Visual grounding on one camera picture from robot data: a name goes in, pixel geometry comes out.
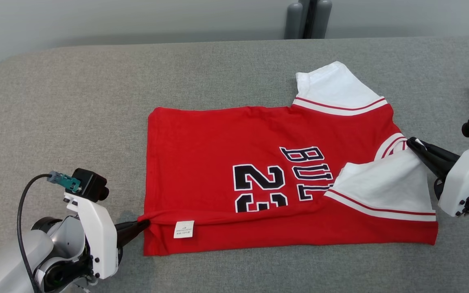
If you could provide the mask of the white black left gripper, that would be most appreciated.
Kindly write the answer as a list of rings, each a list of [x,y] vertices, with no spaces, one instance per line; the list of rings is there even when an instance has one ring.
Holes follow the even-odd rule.
[[[97,278],[104,280],[115,275],[118,248],[123,248],[146,230],[150,221],[125,221],[115,227],[105,207],[70,193],[65,193],[64,198],[69,201],[67,208],[76,212],[80,219],[93,256],[93,271],[99,274]]]

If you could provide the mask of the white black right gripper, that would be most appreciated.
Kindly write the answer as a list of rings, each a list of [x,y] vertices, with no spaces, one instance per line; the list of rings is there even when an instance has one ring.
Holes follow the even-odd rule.
[[[408,147],[438,179],[445,179],[438,206],[448,215],[457,217],[469,197],[469,149],[461,156],[416,137],[407,140]]]

